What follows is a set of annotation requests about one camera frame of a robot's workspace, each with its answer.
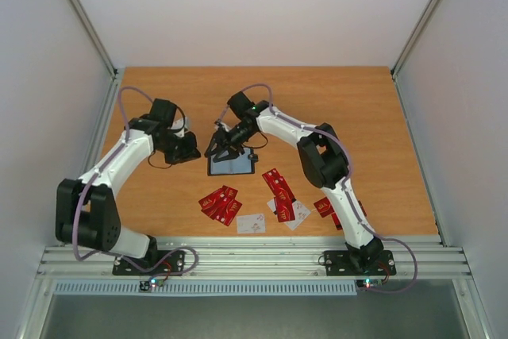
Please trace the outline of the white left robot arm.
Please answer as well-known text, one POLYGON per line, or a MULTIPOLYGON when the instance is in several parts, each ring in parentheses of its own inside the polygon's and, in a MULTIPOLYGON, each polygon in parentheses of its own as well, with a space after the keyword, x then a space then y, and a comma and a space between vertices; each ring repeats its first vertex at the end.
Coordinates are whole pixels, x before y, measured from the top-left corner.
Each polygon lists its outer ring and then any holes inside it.
POLYGON ((75 251, 89 248, 120 256, 142 274, 164 261, 156 239, 122 225, 116 197, 138 165, 160 152, 165 168, 200 158, 197 139, 183 110, 156 98, 148 113, 131 119, 117 143, 77 179, 64 179, 56 189, 56 239, 75 251))

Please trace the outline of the black leather card holder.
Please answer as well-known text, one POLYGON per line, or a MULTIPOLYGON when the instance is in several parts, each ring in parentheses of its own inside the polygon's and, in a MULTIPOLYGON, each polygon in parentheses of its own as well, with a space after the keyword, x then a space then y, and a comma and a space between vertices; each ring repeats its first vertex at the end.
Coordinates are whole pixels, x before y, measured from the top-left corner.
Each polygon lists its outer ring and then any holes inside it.
POLYGON ((245 149, 244 153, 235 159, 215 161, 215 155, 207 160, 207 175, 250 175, 255 173, 256 163, 259 160, 258 155, 252 148, 245 149))

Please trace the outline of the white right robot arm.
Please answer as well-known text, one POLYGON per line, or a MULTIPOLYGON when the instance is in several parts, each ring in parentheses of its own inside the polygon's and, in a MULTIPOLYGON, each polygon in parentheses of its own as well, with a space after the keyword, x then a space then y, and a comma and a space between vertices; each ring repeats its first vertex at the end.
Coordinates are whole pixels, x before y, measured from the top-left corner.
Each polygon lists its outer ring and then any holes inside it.
POLYGON ((355 272, 369 272, 379 261, 383 243, 368 223, 351 183, 346 150, 333 127, 310 125, 288 116, 270 100, 254 103, 240 91, 227 102, 239 122, 227 129, 220 120, 205 157, 218 163, 236 159, 255 134, 272 135, 296 148, 307 181, 330 201, 342 226, 349 262, 355 272))

